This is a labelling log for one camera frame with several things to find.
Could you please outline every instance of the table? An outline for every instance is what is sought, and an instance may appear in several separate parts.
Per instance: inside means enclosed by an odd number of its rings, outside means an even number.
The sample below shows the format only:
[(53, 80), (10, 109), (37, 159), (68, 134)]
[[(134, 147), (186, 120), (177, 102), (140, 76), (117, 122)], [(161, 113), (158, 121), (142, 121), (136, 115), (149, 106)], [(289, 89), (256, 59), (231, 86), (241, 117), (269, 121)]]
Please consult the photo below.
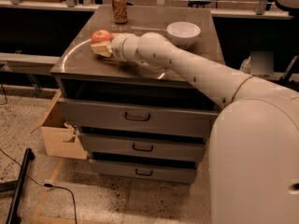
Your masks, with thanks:
[(190, 51), (224, 63), (210, 11), (133, 6), (128, 15), (118, 25), (112, 7), (100, 6), (51, 69), (60, 108), (96, 173), (192, 183), (218, 116), (214, 104), (172, 71), (96, 56), (90, 38), (98, 29), (166, 35), (169, 23), (190, 21), (202, 30)]

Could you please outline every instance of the metal tabletop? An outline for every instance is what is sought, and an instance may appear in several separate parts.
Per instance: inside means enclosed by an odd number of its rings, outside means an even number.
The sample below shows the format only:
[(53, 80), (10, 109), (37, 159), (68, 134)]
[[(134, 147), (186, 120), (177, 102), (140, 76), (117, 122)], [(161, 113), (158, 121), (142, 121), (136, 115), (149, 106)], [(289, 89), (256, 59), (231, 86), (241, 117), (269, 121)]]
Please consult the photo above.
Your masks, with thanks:
[(113, 80), (157, 80), (183, 81), (173, 71), (163, 76), (132, 63), (123, 63), (114, 58), (95, 55), (91, 49), (93, 32), (106, 29), (112, 33), (143, 35), (156, 32), (167, 37), (166, 27), (175, 21), (189, 21), (201, 28), (198, 40), (189, 51), (224, 64), (221, 47), (208, 9), (181, 7), (128, 7), (129, 21), (116, 24), (113, 21), (112, 6), (100, 6), (85, 24), (61, 59), (53, 66), (51, 73), (56, 77)]

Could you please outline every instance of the drawer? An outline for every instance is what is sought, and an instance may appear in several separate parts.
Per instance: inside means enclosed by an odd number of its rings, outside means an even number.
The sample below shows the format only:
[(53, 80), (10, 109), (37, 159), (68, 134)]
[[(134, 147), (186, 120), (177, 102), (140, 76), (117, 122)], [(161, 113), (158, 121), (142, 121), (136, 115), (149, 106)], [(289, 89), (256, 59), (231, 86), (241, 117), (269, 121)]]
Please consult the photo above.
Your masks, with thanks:
[(146, 138), (80, 133), (78, 138), (87, 151), (113, 153), (166, 160), (200, 162), (206, 145), (161, 141)]
[(120, 161), (90, 159), (92, 170), (100, 175), (126, 176), (170, 182), (192, 183), (197, 171), (193, 169), (159, 167)]
[(59, 100), (64, 117), (78, 127), (208, 138), (216, 112), (145, 105)]

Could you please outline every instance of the cardboard box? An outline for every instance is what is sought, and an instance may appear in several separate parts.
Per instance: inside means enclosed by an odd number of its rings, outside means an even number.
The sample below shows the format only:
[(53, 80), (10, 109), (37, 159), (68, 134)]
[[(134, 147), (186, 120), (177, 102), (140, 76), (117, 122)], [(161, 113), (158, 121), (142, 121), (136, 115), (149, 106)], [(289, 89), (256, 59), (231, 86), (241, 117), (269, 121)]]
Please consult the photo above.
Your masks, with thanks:
[(88, 153), (77, 137), (77, 130), (65, 124), (63, 113), (57, 103), (61, 95), (60, 91), (56, 92), (33, 131), (41, 127), (49, 156), (85, 160)]

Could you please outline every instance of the black metal stand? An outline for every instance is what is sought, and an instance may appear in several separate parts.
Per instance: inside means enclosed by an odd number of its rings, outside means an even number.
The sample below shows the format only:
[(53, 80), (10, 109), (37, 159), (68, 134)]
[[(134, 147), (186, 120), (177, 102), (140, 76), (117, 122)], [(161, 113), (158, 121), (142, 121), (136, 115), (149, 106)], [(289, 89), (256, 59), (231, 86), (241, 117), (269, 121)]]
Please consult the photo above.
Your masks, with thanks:
[(17, 216), (19, 201), (21, 197), (22, 187), (25, 181), (27, 168), (29, 161), (32, 161), (35, 158), (34, 153), (31, 148), (27, 148), (22, 160), (21, 169), (19, 173), (19, 178), (16, 181), (7, 182), (0, 184), (0, 192), (14, 190), (13, 199), (10, 205), (9, 213), (7, 216), (7, 224), (17, 224), (21, 223), (21, 218)]

